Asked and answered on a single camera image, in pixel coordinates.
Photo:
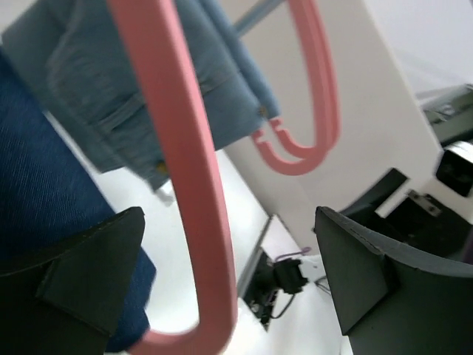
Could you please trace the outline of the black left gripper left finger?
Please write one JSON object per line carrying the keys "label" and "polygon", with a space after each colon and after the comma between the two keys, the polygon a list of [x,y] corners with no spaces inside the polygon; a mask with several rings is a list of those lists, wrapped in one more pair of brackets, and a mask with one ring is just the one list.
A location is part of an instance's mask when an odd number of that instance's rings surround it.
{"label": "black left gripper left finger", "polygon": [[129,208],[48,248],[1,262],[2,354],[103,354],[144,232]]}

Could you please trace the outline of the dark blue denim trousers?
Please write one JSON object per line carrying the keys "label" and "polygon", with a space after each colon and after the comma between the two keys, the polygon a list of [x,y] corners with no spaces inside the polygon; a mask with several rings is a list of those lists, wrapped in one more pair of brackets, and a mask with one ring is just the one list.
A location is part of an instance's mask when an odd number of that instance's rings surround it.
{"label": "dark blue denim trousers", "polygon": [[[1,60],[1,262],[45,249],[116,213]],[[118,326],[104,353],[129,350],[149,329],[145,306],[156,270],[140,247]]]}

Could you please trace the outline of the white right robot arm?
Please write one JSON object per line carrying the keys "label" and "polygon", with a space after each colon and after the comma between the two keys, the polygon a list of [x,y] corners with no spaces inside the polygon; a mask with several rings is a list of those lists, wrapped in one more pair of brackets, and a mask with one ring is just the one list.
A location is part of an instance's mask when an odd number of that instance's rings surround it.
{"label": "white right robot arm", "polygon": [[294,295],[302,292],[307,284],[318,285],[327,280],[321,255],[287,258],[273,264],[271,275],[272,291],[283,291]]}

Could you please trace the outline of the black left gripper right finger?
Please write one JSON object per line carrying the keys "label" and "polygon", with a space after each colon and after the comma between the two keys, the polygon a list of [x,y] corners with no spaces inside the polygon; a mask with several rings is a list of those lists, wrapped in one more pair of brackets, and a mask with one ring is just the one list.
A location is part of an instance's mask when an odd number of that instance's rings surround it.
{"label": "black left gripper right finger", "polygon": [[354,354],[471,354],[472,266],[318,207],[315,233]]}

